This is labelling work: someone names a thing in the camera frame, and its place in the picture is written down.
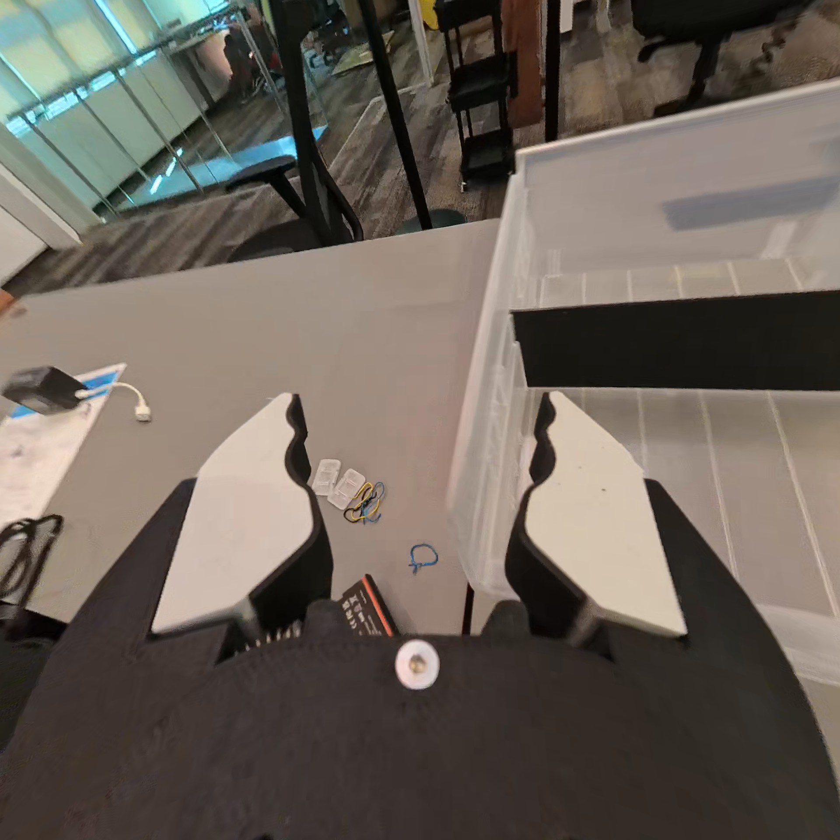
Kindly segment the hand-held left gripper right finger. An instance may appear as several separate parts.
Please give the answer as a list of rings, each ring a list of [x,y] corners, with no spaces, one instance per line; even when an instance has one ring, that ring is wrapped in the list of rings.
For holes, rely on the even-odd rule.
[[[612,623],[684,637],[641,467],[561,392],[542,395],[534,438],[506,554],[531,633],[586,644]]]

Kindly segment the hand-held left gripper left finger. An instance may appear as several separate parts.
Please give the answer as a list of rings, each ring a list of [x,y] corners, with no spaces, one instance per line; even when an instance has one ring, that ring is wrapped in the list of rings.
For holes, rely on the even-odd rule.
[[[169,636],[218,623],[269,637],[330,597],[330,543],[309,486],[308,428],[282,393],[199,469],[151,623]]]

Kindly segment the clear plastic packets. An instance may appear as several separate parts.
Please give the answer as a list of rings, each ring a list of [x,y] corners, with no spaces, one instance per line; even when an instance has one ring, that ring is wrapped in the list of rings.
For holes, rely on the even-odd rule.
[[[328,503],[345,511],[367,486],[368,482],[364,475],[355,469],[348,468],[330,490],[327,496]]]

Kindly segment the yellow black twist tie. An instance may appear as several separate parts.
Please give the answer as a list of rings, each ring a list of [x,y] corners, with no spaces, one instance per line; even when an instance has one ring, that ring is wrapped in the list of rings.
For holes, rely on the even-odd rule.
[[[385,484],[381,481],[363,484],[344,509],[344,520],[350,523],[376,524],[382,517],[381,506],[385,492]]]

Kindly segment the clear plastic organizer box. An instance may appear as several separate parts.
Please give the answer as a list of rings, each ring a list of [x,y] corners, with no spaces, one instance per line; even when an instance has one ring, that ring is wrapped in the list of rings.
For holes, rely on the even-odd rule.
[[[446,509],[469,582],[510,596],[526,383],[510,312],[838,290],[838,80],[525,150],[507,188]],[[675,498],[785,639],[838,609],[838,394],[566,385]]]

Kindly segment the small black labelled box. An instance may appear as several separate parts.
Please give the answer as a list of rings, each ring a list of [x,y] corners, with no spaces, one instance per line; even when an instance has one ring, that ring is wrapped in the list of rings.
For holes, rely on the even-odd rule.
[[[363,574],[357,582],[342,593],[338,603],[353,635],[362,637],[400,635],[400,629],[392,611],[371,574]]]

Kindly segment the black flat bar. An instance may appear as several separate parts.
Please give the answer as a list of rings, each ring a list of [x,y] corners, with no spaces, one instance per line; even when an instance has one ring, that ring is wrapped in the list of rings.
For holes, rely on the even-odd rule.
[[[838,392],[839,292],[511,312],[541,388]]]

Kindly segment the printed paper sheet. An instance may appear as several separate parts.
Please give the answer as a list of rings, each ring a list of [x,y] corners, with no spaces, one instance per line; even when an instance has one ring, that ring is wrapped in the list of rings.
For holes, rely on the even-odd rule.
[[[66,477],[81,447],[107,404],[114,382],[126,363],[111,364],[80,374],[93,395],[78,407],[42,415],[16,406],[1,423],[1,526],[37,519]]]

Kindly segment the black power adapter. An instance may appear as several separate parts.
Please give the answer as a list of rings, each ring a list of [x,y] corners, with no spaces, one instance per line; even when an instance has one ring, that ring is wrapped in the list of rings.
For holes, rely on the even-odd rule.
[[[88,388],[54,366],[16,371],[5,382],[1,395],[33,413],[52,416],[74,410]]]

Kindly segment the black stand legs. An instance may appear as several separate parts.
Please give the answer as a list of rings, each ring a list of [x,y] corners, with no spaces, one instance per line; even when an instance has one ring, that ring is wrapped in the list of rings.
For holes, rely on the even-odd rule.
[[[390,130],[392,151],[399,153],[402,172],[415,207],[415,229],[430,229],[433,226],[432,214],[426,204],[424,185],[407,129],[401,94],[397,89],[391,62],[387,55],[382,27],[377,19],[373,2],[359,2],[359,6],[373,58],[375,75],[381,90],[381,96],[372,101],[371,105],[377,106],[379,122],[384,123]],[[306,168],[312,167],[317,159],[322,160],[335,181],[322,157],[319,144],[314,138],[308,84],[301,50],[302,41],[312,24],[312,7],[309,2],[269,2],[268,7],[286,80],[288,111],[295,144],[300,190]],[[342,187],[336,181],[335,183],[355,212]]]

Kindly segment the black rolling cart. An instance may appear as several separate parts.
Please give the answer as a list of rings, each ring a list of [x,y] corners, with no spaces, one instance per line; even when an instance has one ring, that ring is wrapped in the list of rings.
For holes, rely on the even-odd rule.
[[[501,2],[436,1],[434,12],[444,39],[448,63],[448,105],[455,115],[461,152],[459,187],[506,179],[514,168],[513,131],[508,100],[517,83],[516,58],[504,50]],[[461,30],[482,20],[490,22],[492,52],[467,61]],[[476,131],[474,111],[496,107],[498,126]]]

